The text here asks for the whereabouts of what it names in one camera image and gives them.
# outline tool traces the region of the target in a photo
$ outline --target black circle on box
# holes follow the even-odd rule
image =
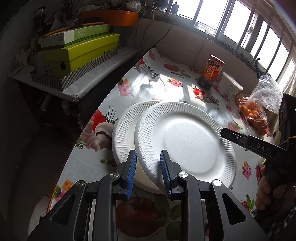
[[[61,67],[62,70],[65,70],[66,69],[66,64],[64,62],[61,62],[60,67]]]

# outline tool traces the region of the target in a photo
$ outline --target white plate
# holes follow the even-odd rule
[[[149,107],[135,129],[135,147],[151,181],[164,190],[160,152],[198,180],[221,180],[231,187],[236,163],[231,143],[220,135],[221,126],[204,111],[182,102],[161,102]]]
[[[140,115],[150,106],[160,101],[144,101],[129,107],[119,119],[114,127],[112,134],[112,151],[117,164],[127,160],[130,150],[135,149],[134,131]],[[134,184],[149,192],[164,194],[155,184],[147,177],[139,161],[137,160]]]

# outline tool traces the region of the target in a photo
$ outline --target human hand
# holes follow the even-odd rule
[[[266,175],[267,175],[267,168],[262,167],[261,173],[263,175],[262,179],[259,182],[259,188],[256,194],[256,201],[255,205],[257,209],[264,210],[267,205],[270,204],[271,199],[268,196],[268,194],[271,192],[271,187],[267,181]],[[274,189],[272,195],[280,199],[282,198],[285,190],[287,188],[287,185],[282,185]],[[291,184],[288,185],[287,191],[283,197],[283,202],[281,206],[279,207],[278,211],[276,212],[277,217],[285,217],[288,215],[289,211],[291,210],[291,207],[293,205],[294,199],[295,199],[295,187],[293,187]]]

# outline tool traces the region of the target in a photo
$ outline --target striped tray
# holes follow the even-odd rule
[[[49,75],[37,75],[35,70],[31,72],[32,80],[35,82],[39,82],[41,84],[47,85],[49,87],[62,90],[64,91],[68,88],[72,83],[78,80],[80,77],[85,75],[87,72],[91,71],[93,68],[97,67],[101,63],[105,62],[106,60],[114,57],[118,54],[118,49],[113,49],[102,56],[96,58],[95,60],[83,65],[82,67],[78,68],[77,70],[71,72],[67,76],[62,79],[58,79]]]

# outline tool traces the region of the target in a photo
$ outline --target glass jar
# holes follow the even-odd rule
[[[213,86],[216,77],[224,65],[225,63],[222,60],[218,59],[214,55],[210,55],[202,75],[197,79],[198,85],[209,90]]]

